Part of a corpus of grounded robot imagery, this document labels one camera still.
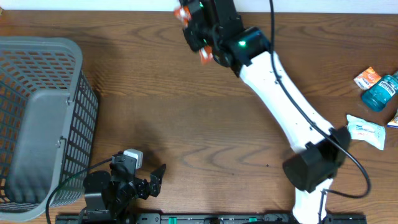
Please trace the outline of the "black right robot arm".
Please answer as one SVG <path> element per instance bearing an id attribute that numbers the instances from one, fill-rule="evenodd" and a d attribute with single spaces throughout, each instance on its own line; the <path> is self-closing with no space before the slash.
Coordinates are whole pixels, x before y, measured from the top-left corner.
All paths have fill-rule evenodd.
<path id="1" fill-rule="evenodd" d="M 262 30 L 245 28 L 232 1 L 181 0 L 175 16 L 191 50 L 204 62 L 232 69 L 279 123 L 295 152 L 282 165 L 295 186 L 293 216 L 298 223 L 320 223 L 326 217 L 325 191 L 346 157 L 348 130 L 335 129 L 314 110 Z"/>

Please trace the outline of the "yellow tissue pack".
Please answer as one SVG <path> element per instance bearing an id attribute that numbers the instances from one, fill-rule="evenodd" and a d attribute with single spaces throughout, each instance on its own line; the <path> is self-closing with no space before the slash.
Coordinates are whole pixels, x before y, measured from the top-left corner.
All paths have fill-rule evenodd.
<path id="1" fill-rule="evenodd" d="M 387 127 L 389 128 L 398 128 L 398 111 L 394 115 L 394 117 L 387 123 Z"/>

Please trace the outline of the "orange small tissue packet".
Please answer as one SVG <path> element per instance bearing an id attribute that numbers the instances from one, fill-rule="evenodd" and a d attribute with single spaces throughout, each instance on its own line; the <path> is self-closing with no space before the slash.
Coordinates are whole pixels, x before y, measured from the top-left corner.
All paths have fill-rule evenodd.
<path id="1" fill-rule="evenodd" d="M 362 90 L 368 90 L 375 85 L 381 76 L 372 68 L 369 67 L 365 71 L 361 72 L 357 77 L 354 78 L 355 84 Z"/>

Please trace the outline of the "teal wet wipes pack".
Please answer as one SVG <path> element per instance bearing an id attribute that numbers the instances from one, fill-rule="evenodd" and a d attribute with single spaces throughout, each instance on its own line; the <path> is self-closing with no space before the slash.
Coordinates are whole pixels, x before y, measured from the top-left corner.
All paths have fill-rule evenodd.
<path id="1" fill-rule="evenodd" d="M 384 150 L 386 130 L 384 126 L 371 123 L 350 114 L 346 115 L 347 128 L 354 140 L 366 141 L 380 151 Z"/>

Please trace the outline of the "blue mouthwash bottle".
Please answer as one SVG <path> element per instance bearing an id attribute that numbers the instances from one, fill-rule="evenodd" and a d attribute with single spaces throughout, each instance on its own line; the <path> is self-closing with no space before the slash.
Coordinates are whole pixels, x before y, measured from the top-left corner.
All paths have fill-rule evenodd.
<path id="1" fill-rule="evenodd" d="M 382 111 L 397 94 L 397 72 L 383 76 L 361 96 L 363 103 L 373 111 Z"/>

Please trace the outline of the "orange snack bar wrapper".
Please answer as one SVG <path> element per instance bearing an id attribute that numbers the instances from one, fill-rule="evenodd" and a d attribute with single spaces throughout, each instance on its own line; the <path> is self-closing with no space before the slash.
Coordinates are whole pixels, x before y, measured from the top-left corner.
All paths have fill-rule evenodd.
<path id="1" fill-rule="evenodd" d="M 176 8 L 174 10 L 174 16 L 178 20 L 181 21 L 184 28 L 188 27 L 188 24 L 192 19 L 192 15 L 187 6 L 180 6 L 180 7 Z M 206 63 L 210 62 L 211 60 L 213 60 L 212 49 L 211 49 L 211 47 L 207 46 L 206 43 L 205 43 L 205 46 L 201 47 L 198 52 L 200 54 L 202 64 L 206 64 Z"/>

